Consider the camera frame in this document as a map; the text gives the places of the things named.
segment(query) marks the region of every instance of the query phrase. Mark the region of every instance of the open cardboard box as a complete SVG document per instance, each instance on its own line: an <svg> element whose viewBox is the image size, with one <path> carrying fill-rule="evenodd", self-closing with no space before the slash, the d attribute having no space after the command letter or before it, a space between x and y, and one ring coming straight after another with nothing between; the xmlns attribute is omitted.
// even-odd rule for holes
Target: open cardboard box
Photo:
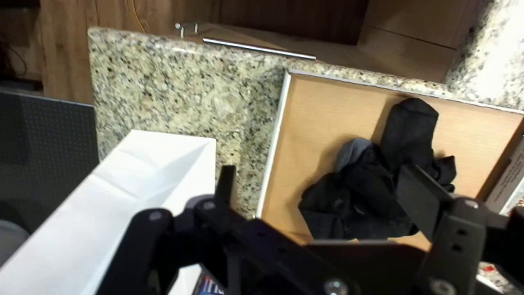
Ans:
<svg viewBox="0 0 524 295"><path fill-rule="evenodd" d="M378 87L287 74L257 215L300 244L313 241L298 212L303 190L333 171L341 146L352 138L382 138L390 108L406 99ZM432 148L455 156L459 195L485 199L503 172L504 154L522 135L522 117L460 102L421 97L439 112ZM396 238L421 249L429 241Z"/></svg>

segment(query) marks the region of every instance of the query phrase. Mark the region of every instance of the granite countertop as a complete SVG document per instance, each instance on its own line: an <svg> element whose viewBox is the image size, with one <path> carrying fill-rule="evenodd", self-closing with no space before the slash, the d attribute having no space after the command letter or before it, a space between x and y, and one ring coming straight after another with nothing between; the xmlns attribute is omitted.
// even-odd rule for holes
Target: granite countertop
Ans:
<svg viewBox="0 0 524 295"><path fill-rule="evenodd" d="M491 77L488 46L508 43L508 8L524 5L504 0L493 4L478 26L478 38L464 49L447 84L403 79L370 71L298 61L210 44L195 44L161 36L92 28L90 63L95 89L100 156L108 154L129 130L210 136L218 141L218 166L236 164L241 213L252 217L260 195L264 169L274 133L275 113L285 71L308 72L364 85L387 87L414 95L480 103L522 112L524 58L498 56L495 90L478 89L478 77Z"/></svg>

